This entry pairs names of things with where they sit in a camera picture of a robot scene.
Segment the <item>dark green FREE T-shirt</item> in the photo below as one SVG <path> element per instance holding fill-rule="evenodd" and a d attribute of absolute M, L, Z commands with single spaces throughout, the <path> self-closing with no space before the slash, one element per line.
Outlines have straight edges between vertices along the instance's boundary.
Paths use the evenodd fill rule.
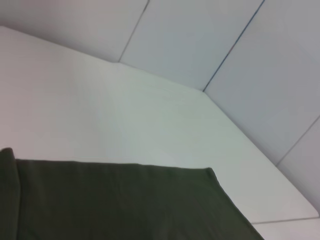
<path fill-rule="evenodd" d="M 211 168 L 17 159 L 0 150 L 0 240 L 264 240 Z"/>

